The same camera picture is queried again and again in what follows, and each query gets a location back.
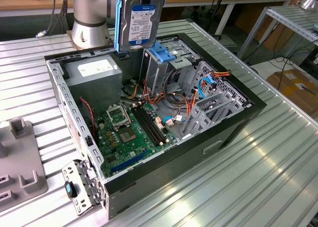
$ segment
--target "aluminum table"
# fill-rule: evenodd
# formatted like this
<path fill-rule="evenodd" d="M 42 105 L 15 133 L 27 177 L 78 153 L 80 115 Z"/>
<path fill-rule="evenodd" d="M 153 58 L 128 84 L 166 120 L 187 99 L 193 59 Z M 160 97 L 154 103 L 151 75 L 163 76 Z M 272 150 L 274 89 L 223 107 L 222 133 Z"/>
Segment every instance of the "aluminum table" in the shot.
<path fill-rule="evenodd" d="M 67 35 L 0 43 L 0 121 L 33 123 L 49 190 L 0 213 L 3 226 L 306 226 L 318 211 L 318 124 L 195 23 L 187 33 L 267 103 L 226 148 L 107 222 L 76 215 L 61 168 L 79 157 L 57 107 L 44 55 L 74 50 Z"/>
<path fill-rule="evenodd" d="M 271 16 L 274 21 L 265 31 L 263 37 L 259 41 L 260 43 L 262 43 L 262 41 L 264 41 L 270 35 L 271 31 L 278 23 L 281 23 L 315 45 L 318 45 L 318 32 L 313 29 L 313 26 L 318 24 L 318 11 L 308 12 L 300 8 L 298 5 L 266 7 L 264 8 L 262 14 L 258 18 L 242 48 L 240 49 L 238 53 L 239 58 L 243 57 L 248 46 L 267 16 Z"/>

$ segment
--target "blue pcie slot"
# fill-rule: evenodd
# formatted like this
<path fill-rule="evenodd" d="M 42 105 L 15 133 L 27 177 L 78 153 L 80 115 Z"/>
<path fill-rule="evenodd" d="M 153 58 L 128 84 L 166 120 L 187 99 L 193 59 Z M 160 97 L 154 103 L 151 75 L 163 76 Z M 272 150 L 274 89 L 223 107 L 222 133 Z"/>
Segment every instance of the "blue pcie slot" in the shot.
<path fill-rule="evenodd" d="M 149 151 L 149 150 L 146 150 L 146 151 L 142 152 L 141 154 L 139 154 L 139 155 L 133 157 L 132 159 L 129 159 L 128 161 L 125 161 L 124 163 L 122 163 L 122 164 L 120 164 L 120 165 L 118 165 L 118 166 L 116 166 L 116 167 L 113 167 L 112 169 L 110 169 L 110 171 L 111 171 L 112 173 L 113 173 L 113 172 L 117 172 L 117 171 L 119 171 L 119 170 L 121 170 L 121 169 L 123 169 L 123 168 L 125 168 L 125 167 L 127 167 L 127 166 L 129 166 L 129 165 L 131 165 L 131 164 L 133 164 L 133 163 L 135 163 L 135 162 L 137 162 L 137 161 L 143 159 L 144 156 L 145 156 L 145 154 L 146 154 L 148 151 Z"/>

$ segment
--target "wooden table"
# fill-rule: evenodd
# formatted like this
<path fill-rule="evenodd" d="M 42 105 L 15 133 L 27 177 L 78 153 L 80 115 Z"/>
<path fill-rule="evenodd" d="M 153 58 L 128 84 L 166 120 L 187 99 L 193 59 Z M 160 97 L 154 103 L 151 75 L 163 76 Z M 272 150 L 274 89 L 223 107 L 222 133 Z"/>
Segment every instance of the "wooden table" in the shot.
<path fill-rule="evenodd" d="M 221 34 L 230 14 L 237 3 L 259 3 L 284 1 L 288 5 L 291 0 L 222 0 L 221 4 L 227 4 L 227 8 L 220 21 L 216 34 Z M 165 7 L 211 5 L 213 0 L 166 0 Z M 41 15 L 52 13 L 53 0 L 0 0 L 0 17 L 6 16 L 24 16 Z M 59 13 L 62 6 L 62 0 L 56 0 L 56 9 L 54 13 Z M 69 0 L 68 12 L 73 12 L 73 0 Z"/>

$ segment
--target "gray power supply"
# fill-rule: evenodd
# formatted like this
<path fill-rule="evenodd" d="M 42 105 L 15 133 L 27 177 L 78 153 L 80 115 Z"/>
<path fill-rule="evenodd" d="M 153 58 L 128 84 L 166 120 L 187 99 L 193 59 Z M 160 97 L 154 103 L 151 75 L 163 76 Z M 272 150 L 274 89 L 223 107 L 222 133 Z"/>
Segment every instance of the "gray power supply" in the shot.
<path fill-rule="evenodd" d="M 96 113 L 119 104 L 122 72 L 110 55 L 66 63 L 65 72 L 69 76 L 65 82 L 74 99 L 82 97 Z"/>

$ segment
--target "green motherboard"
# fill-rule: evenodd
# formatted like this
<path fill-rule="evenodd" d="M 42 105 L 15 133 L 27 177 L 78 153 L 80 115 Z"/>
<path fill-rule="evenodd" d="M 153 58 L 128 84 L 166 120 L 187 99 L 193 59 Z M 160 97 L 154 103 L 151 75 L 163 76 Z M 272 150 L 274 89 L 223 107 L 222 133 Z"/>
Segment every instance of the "green motherboard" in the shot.
<path fill-rule="evenodd" d="M 155 118 L 157 114 L 150 106 L 144 104 L 140 107 L 144 113 L 147 113 L 149 120 L 156 124 Z M 172 133 L 164 128 L 155 130 L 164 136 L 164 142 L 154 143 L 153 139 L 149 137 L 151 133 L 145 132 L 143 122 L 147 117 L 135 117 L 133 108 L 125 109 L 129 119 L 131 120 L 130 126 L 121 126 L 115 130 L 110 117 L 107 113 L 97 118 L 98 133 L 99 133 L 99 150 L 104 157 L 104 163 L 101 169 L 106 177 L 114 175 L 128 166 L 136 164 L 138 161 L 143 160 L 167 147 L 172 146 L 176 140 Z M 115 118 L 112 116 L 112 121 L 122 120 L 121 114 L 118 111 L 113 112 Z"/>

